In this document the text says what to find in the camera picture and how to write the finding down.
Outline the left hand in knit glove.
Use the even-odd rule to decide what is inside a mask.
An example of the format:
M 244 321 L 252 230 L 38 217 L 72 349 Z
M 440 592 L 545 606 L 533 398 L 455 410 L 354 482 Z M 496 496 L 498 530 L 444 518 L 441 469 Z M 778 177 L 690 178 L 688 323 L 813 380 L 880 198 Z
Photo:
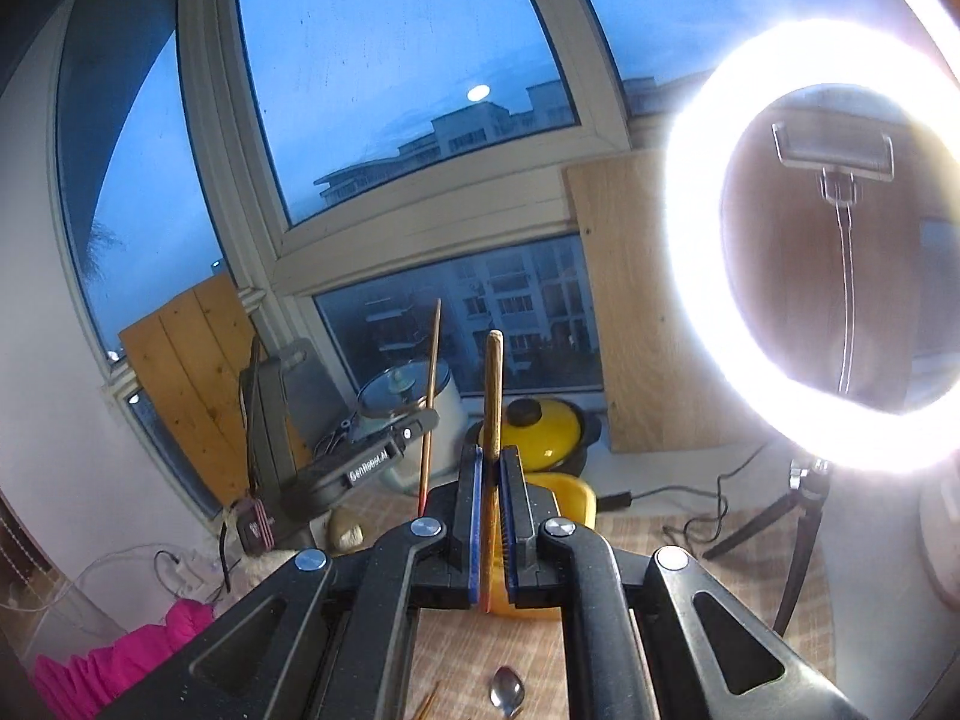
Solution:
M 325 541 L 332 553 L 350 554 L 361 550 L 366 541 L 361 517 L 348 507 L 338 507 L 327 520 Z

